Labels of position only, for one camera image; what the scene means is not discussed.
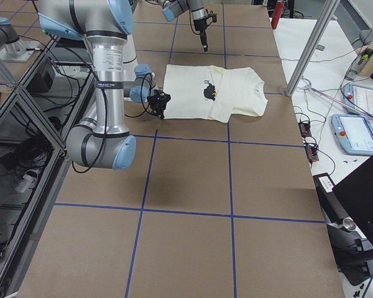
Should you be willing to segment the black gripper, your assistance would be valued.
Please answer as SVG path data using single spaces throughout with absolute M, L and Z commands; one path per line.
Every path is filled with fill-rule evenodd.
M 194 31 L 200 36 L 203 51 L 208 51 L 208 41 L 206 38 L 206 29 L 211 23 L 217 22 L 217 13 L 208 11 L 193 11 L 192 21 L 194 26 Z
M 150 111 L 149 114 L 158 114 L 160 119 L 164 119 L 164 111 L 171 96 L 161 90 L 155 90 L 153 95 L 147 97 Z

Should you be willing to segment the grey third robot arm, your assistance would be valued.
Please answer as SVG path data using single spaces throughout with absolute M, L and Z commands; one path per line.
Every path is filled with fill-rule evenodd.
M 39 41 L 23 40 L 9 19 L 0 17 L 0 59 L 6 62 L 26 62 L 40 50 Z

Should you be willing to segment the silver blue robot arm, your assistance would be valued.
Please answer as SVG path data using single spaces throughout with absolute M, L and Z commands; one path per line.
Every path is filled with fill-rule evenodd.
M 41 28 L 50 35 L 82 40 L 91 59 L 95 100 L 66 140 L 73 165 L 126 169 L 133 162 L 136 138 L 124 120 L 124 98 L 144 112 L 164 118 L 170 96 L 157 89 L 148 65 L 135 67 L 134 81 L 124 81 L 123 48 L 134 31 L 128 1 L 41 1 Z
M 200 0 L 162 0 L 156 1 L 162 8 L 162 14 L 170 22 L 188 12 L 190 27 L 200 37 L 203 51 L 209 49 L 206 30 L 212 23 L 217 23 L 217 13 L 207 10 L 204 1 Z

